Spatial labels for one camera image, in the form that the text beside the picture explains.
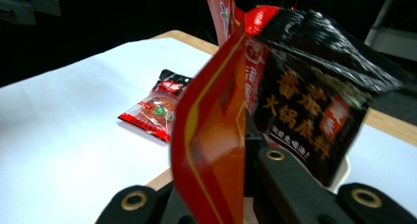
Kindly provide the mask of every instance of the red packaging bag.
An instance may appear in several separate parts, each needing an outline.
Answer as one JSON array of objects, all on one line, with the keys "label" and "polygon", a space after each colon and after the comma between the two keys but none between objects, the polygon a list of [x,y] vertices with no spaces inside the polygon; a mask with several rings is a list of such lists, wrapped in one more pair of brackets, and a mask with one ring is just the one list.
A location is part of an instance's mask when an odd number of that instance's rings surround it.
[{"label": "red packaging bag", "polygon": [[181,96],[174,184],[199,223],[243,223],[245,36],[237,29]]},{"label": "red packaging bag", "polygon": [[191,79],[163,70],[149,95],[118,118],[161,140],[170,141],[178,97]]},{"label": "red packaging bag", "polygon": [[235,5],[235,0],[207,0],[217,35],[217,44],[222,46],[230,35],[243,23],[244,12]]}]

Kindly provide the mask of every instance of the red plastic bag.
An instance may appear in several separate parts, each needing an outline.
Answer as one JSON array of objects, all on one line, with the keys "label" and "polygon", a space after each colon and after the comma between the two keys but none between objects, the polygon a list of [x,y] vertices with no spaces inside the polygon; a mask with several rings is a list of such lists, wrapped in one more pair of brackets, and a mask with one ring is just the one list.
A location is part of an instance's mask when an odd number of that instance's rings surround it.
[{"label": "red plastic bag", "polygon": [[178,96],[191,79],[163,70],[149,95],[118,118],[161,140],[170,141]]}]

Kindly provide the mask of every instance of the gold stripe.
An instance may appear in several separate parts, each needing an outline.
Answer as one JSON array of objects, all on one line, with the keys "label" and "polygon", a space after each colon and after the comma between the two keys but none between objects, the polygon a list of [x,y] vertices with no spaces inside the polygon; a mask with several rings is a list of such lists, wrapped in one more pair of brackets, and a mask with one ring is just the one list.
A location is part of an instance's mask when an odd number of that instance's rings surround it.
[{"label": "gold stripe", "polygon": [[246,137],[245,135],[246,133],[245,134],[242,133],[243,130],[240,128],[240,124],[239,124],[240,115],[242,114],[243,109],[246,108],[245,105],[246,105],[245,102],[243,102],[242,106],[240,106],[239,113],[236,116],[236,125],[237,125],[237,129],[239,130],[239,135],[240,135],[241,140],[244,140]]},{"label": "gold stripe", "polygon": [[245,34],[243,34],[241,36],[241,38],[239,39],[239,41],[237,42],[237,44],[234,46],[234,48],[232,49],[232,51],[229,53],[229,55],[227,56],[227,58],[225,59],[225,61],[223,61],[222,65],[218,68],[218,70],[215,72],[214,76],[210,79],[210,81],[208,82],[208,84],[206,84],[206,87],[203,89],[202,93],[200,93],[199,97],[197,98],[197,100],[195,101],[195,103],[193,104],[193,106],[191,107],[190,113],[188,114],[187,117],[187,123],[186,123],[186,130],[184,132],[184,138],[186,139],[186,155],[187,155],[187,160],[190,163],[190,167],[191,170],[193,171],[194,176],[197,179],[197,182],[200,185],[200,188],[202,189],[203,193],[206,196],[206,199],[208,200],[209,205],[211,206],[211,209],[213,210],[217,220],[219,221],[219,223],[223,223],[223,220],[221,219],[221,216],[217,210],[217,208],[214,205],[213,200],[211,199],[210,195],[209,195],[209,191],[206,188],[202,177],[200,176],[200,174],[197,171],[196,168],[196,164],[194,163],[193,157],[190,153],[190,145],[191,145],[191,140],[192,140],[192,136],[194,135],[195,131],[196,131],[196,124],[198,122],[198,116],[199,116],[199,107],[198,105],[200,104],[200,102],[202,101],[203,97],[206,95],[206,93],[209,91],[209,89],[211,88],[211,86],[213,85],[213,82],[217,79],[217,77],[220,75],[221,71],[224,69],[224,67],[226,66],[226,64],[230,61],[230,58],[232,57],[232,55],[236,52],[237,48],[239,47],[240,43],[242,42],[242,40],[244,39]]}]

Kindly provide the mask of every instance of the white table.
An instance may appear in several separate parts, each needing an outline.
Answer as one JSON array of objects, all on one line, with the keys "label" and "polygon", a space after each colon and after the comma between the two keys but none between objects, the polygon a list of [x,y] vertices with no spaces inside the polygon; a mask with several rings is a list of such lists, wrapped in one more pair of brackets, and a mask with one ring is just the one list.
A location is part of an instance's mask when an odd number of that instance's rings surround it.
[{"label": "white table", "polygon": [[162,69],[210,58],[172,38],[132,42],[0,88],[1,223],[92,223],[119,191],[169,167],[169,144],[117,117]]}]

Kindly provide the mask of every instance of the black mechanical part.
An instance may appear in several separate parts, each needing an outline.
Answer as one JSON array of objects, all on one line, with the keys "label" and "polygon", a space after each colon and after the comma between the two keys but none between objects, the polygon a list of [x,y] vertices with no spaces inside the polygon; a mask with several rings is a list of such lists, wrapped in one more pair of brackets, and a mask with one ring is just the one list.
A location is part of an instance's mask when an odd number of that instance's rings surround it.
[{"label": "black mechanical part", "polygon": [[147,224],[152,223],[156,211],[157,193],[143,186],[126,188],[107,204],[96,224]]},{"label": "black mechanical part", "polygon": [[284,223],[354,223],[288,151],[261,149],[257,168]]},{"label": "black mechanical part", "polygon": [[188,209],[187,204],[180,197],[175,187],[166,205],[160,224],[197,224],[193,213]]},{"label": "black mechanical part", "polygon": [[417,223],[415,217],[392,198],[363,184],[341,186],[336,202],[356,223]]},{"label": "black mechanical part", "polygon": [[259,176],[255,168],[258,151],[268,147],[263,135],[258,131],[254,120],[246,110],[246,138],[245,138],[245,185],[244,196],[254,196],[259,186]]}]

